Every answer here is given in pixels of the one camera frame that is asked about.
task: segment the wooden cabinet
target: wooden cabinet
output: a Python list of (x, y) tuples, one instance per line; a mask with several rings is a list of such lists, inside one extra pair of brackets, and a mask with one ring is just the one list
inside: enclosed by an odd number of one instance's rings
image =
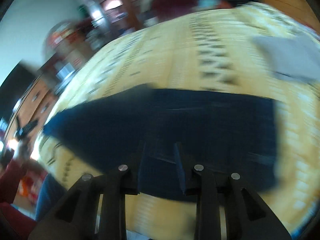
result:
[(40, 78), (36, 79), (22, 97), (17, 110), (13, 113), (5, 133), (5, 140), (8, 142), (14, 138), (17, 130), (17, 115), (19, 116), (21, 126), (25, 126), (28, 122), (37, 119), (39, 123), (29, 135), (30, 150), (32, 151), (37, 134), (43, 127), (56, 101), (57, 97), (52, 94), (45, 83)]
[(277, 8), (279, 11), (282, 11), (284, 14), (292, 17), (296, 21), (313, 28), (317, 32), (320, 32), (320, 22), (306, 0), (261, 1)]

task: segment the person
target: person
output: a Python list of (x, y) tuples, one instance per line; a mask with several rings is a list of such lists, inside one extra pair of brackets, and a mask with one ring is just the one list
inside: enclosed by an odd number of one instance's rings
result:
[(48, 174), (39, 192), (36, 220), (25, 216), (10, 204), (17, 194), (20, 180), (26, 173), (30, 160), (28, 140), (19, 142), (13, 158), (0, 177), (0, 239), (4, 239), (6, 231), (13, 231), (16, 239), (27, 240), (31, 231), (47, 212), (67, 192), (54, 178)]

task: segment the dark blue cloth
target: dark blue cloth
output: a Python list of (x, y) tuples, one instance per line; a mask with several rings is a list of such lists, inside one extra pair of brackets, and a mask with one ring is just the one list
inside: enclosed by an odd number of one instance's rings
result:
[(187, 201), (179, 187), (175, 142), (214, 171), (238, 172), (257, 191), (275, 185), (273, 107), (267, 98), (141, 85), (56, 114), (44, 134), (102, 172), (128, 163), (142, 140), (140, 191)]
[(41, 221), (66, 192), (67, 190), (61, 186), (51, 174), (48, 174), (39, 192), (36, 207), (36, 221)]

